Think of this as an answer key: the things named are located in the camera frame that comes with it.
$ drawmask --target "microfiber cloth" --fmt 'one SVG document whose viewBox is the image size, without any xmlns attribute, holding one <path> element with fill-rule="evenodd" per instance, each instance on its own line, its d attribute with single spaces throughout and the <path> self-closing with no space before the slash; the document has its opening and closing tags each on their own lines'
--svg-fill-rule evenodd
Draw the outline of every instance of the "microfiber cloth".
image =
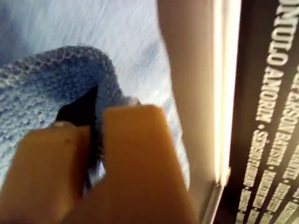
<svg viewBox="0 0 299 224">
<path fill-rule="evenodd" d="M 127 105 L 129 101 L 118 85 L 112 62 L 100 50 L 68 46 L 3 66 L 0 69 L 0 156 L 15 150 L 17 142 L 29 130 L 49 126 L 61 107 L 95 86 L 95 129 L 101 133 L 103 109 Z"/>
</svg>

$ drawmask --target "white light strip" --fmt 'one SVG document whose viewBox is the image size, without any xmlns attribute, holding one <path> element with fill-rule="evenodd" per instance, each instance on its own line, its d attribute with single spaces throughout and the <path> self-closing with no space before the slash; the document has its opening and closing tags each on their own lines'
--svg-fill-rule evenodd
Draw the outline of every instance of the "white light strip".
<svg viewBox="0 0 299 224">
<path fill-rule="evenodd" d="M 229 154 L 231 145 L 232 119 L 234 109 L 234 94 L 235 94 L 235 76 L 238 54 L 239 40 L 239 23 L 241 13 L 241 0 L 224 0 L 227 17 L 225 20 L 225 42 L 224 45 L 224 63 L 223 77 L 224 96 L 222 102 L 222 144 L 221 144 L 221 171 L 220 184 L 226 185 L 227 175 L 229 172 Z"/>
<path fill-rule="evenodd" d="M 221 167 L 222 40 L 222 0 L 214 0 L 214 163 L 217 183 Z"/>
</svg>

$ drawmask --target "light blue fabric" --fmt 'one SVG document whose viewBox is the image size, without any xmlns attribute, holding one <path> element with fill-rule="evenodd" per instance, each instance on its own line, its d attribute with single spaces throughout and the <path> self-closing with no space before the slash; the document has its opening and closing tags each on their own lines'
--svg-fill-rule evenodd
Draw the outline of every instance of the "light blue fabric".
<svg viewBox="0 0 299 224">
<path fill-rule="evenodd" d="M 108 54 L 125 95 L 164 108 L 189 183 L 155 0 L 1 0 L 0 30 L 0 66 L 64 45 L 92 45 Z M 0 183 L 13 154 L 0 148 Z"/>
</svg>

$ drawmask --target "black book cover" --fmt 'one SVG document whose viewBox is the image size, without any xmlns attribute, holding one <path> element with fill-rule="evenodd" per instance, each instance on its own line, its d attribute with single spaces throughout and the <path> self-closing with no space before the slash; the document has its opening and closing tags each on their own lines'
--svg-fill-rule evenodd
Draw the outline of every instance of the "black book cover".
<svg viewBox="0 0 299 224">
<path fill-rule="evenodd" d="M 299 0 L 243 0 L 231 175 L 215 223 L 299 224 Z"/>
</svg>

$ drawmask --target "blue fabric surface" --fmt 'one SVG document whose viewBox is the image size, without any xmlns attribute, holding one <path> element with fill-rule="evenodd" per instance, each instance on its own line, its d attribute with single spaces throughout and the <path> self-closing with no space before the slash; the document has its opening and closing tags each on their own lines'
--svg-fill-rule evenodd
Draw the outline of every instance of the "blue fabric surface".
<svg viewBox="0 0 299 224">
<path fill-rule="evenodd" d="M 92 45 L 108 54 L 125 95 L 138 97 L 142 104 L 156 104 L 164 108 L 188 185 L 189 167 L 171 94 L 168 58 L 158 31 L 155 0 L 2 0 L 0 30 L 0 66 L 65 45 Z M 26 79 L 19 81 L 26 84 Z M 97 81 L 90 79 L 85 86 L 78 85 L 78 91 L 84 92 L 93 82 Z M 30 90 L 14 91 L 10 96 L 0 94 L 2 110 L 14 107 L 13 103 L 5 100 L 7 97 L 23 97 Z M 56 104 L 53 96 L 36 97 L 31 100 L 47 101 L 49 109 L 61 106 Z M 25 125 L 26 118 L 33 115 L 25 110 L 23 113 L 21 120 Z M 52 119 L 55 115 L 55 112 L 49 112 L 37 119 L 44 116 Z M 0 119 L 19 121 L 15 114 L 11 114 L 7 121 L 3 116 Z M 31 124 L 26 127 L 39 126 Z M 5 146 L 1 143 L 0 147 L 0 183 L 14 154 L 9 142 L 5 141 Z"/>
</svg>

